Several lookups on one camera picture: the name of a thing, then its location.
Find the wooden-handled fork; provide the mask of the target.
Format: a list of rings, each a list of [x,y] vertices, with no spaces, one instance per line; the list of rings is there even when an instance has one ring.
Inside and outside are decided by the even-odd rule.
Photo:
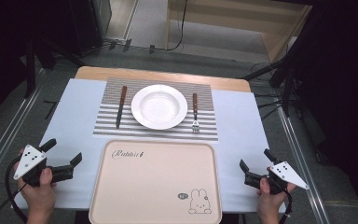
[[[198,122],[198,95],[196,93],[193,93],[193,95],[192,95],[192,102],[193,102],[192,131],[193,131],[193,133],[199,133],[200,125]]]

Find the white table sheet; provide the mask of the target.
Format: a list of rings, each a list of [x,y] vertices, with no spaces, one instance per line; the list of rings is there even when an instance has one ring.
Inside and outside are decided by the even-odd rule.
[[[70,80],[43,136],[45,140],[55,138],[57,141],[47,154],[49,164],[62,165],[78,153],[83,157],[73,179],[56,188],[56,205],[61,209],[89,209],[104,145],[117,140],[93,135],[106,82]],[[212,87],[211,90],[218,141],[192,143],[207,143],[215,150],[224,212],[253,212],[257,201],[255,189],[244,185],[239,162],[244,160],[259,174],[270,165],[264,155],[269,144],[255,97],[246,91],[222,91]]]

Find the white plate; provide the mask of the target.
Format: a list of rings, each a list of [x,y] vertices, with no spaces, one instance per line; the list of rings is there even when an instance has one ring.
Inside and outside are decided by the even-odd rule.
[[[131,113],[146,128],[167,130],[185,119],[187,100],[173,87],[150,85],[135,93],[131,101]]]

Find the person's right hand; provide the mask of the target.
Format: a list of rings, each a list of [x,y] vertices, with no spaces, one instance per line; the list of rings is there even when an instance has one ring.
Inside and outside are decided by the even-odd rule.
[[[258,195],[257,214],[260,217],[276,217],[279,208],[287,198],[284,191],[275,195],[271,194],[269,182],[265,177],[260,180],[259,190],[256,194]]]

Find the beige tray with rabbit print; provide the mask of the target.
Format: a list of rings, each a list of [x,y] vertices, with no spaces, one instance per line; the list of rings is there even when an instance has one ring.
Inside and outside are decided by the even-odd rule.
[[[106,144],[89,209],[91,224],[219,224],[221,218],[211,146]]]

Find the power strip with plugs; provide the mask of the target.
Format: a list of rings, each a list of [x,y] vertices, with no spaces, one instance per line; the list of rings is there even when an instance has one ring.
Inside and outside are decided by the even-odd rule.
[[[122,51],[126,52],[129,51],[131,47],[130,39],[105,39],[104,43],[108,46],[109,50],[115,49],[116,47],[122,47]]]

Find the black tape strip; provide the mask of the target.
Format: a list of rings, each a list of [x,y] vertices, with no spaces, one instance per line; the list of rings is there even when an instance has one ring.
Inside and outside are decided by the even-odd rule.
[[[50,105],[49,111],[45,116],[45,119],[48,119],[52,115],[52,113],[54,112],[58,102],[57,101],[44,100],[43,103]]]

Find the striped placemat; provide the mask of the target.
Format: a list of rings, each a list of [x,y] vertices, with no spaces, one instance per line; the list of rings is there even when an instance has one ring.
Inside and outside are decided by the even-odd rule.
[[[167,130],[152,130],[141,125],[131,113],[131,101],[136,92],[150,85],[167,85],[181,92],[187,100],[185,119],[175,127]],[[121,90],[127,86],[119,129],[116,129],[116,118]],[[192,95],[198,95],[198,122],[200,132],[193,133]],[[100,138],[117,139],[158,139],[159,141],[207,142],[218,141],[216,115],[213,107],[211,87],[203,84],[178,83],[168,81],[135,80],[111,77],[107,80],[103,98],[96,117],[93,135]]]

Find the dark cabinet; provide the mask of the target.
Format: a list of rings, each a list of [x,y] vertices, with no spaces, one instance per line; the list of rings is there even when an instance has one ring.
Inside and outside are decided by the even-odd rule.
[[[110,0],[69,0],[75,25],[75,54],[103,44],[112,18]]]

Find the light wooden shelf unit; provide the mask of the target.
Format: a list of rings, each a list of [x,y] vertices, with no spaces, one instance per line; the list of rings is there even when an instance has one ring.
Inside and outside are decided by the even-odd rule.
[[[168,0],[169,21],[185,21],[259,32],[271,62],[298,35],[312,9],[308,3],[285,0]]]

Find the black metal stand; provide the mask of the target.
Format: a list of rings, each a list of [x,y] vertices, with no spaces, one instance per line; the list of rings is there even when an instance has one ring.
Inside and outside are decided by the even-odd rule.
[[[260,77],[267,72],[274,70],[274,74],[269,80],[269,85],[272,88],[278,88],[284,84],[284,91],[282,96],[282,110],[286,117],[289,117],[289,98],[290,91],[293,88],[293,80],[295,77],[296,64],[299,59],[299,54],[305,48],[307,41],[310,39],[309,31],[302,31],[293,43],[292,47],[287,53],[277,62],[263,67],[250,75],[242,77],[244,80],[252,80],[256,77]]]
[[[36,88],[36,79],[35,79],[35,61],[34,57],[42,59],[41,64],[46,68],[53,68],[54,62],[52,57],[49,55],[51,51],[56,51],[64,58],[68,59],[78,67],[84,66],[85,64],[76,58],[74,55],[70,54],[60,45],[55,42],[47,39],[43,36],[34,36],[30,37],[26,42],[26,93],[25,98],[29,98]]]

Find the wooden-handled table knife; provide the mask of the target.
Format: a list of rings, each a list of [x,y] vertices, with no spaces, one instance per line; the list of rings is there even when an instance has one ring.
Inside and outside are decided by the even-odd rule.
[[[119,129],[119,126],[120,126],[126,94],[127,94],[127,86],[123,86],[122,90],[121,90],[120,101],[119,101],[118,111],[117,111],[117,118],[116,118],[116,129],[117,130]]]

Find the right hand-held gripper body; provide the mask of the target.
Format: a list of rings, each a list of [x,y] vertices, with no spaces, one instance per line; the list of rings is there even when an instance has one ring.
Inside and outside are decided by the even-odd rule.
[[[270,193],[273,195],[283,192],[289,183],[302,189],[309,189],[308,184],[287,161],[271,166],[267,175],[255,174],[249,169],[249,172],[245,174],[244,184],[259,189],[260,180],[263,177],[268,180]]]

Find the person's left hand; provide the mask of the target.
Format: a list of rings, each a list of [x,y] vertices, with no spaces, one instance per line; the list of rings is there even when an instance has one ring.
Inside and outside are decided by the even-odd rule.
[[[56,203],[55,184],[52,182],[52,171],[49,168],[42,170],[39,183],[39,187],[32,187],[22,179],[18,181],[19,186],[22,187],[21,195],[29,208],[28,219],[50,216]]]

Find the metal floor rail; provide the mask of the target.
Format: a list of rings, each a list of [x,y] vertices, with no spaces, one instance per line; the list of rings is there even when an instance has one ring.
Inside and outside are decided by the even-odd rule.
[[[307,190],[307,196],[316,222],[317,224],[331,224],[330,218],[327,215],[327,212],[324,207],[324,202],[319,193],[319,190],[314,183],[310,168],[307,165],[306,158],[297,139],[291,119],[285,115],[284,111],[281,108],[279,109],[278,114],[280,116],[280,120],[287,136],[290,148],[294,155],[298,172],[300,176],[305,180],[305,182],[309,185],[309,189]]]
[[[16,114],[14,115],[13,119],[7,125],[4,133],[0,137],[0,163],[5,157],[5,155],[7,154],[7,151],[11,146],[11,143],[16,137],[21,125],[27,118],[40,91],[41,91],[40,87],[36,88],[28,98],[23,99],[21,101],[19,109],[16,111]]]

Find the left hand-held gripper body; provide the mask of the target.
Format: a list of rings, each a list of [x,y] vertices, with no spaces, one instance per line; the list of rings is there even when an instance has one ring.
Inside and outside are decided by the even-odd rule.
[[[39,177],[45,168],[49,168],[52,171],[53,183],[73,178],[75,166],[72,166],[70,163],[58,167],[47,166],[48,158],[46,153],[41,152],[40,147],[27,145],[20,156],[20,161],[13,178],[15,180],[22,179],[32,187],[39,187]]]

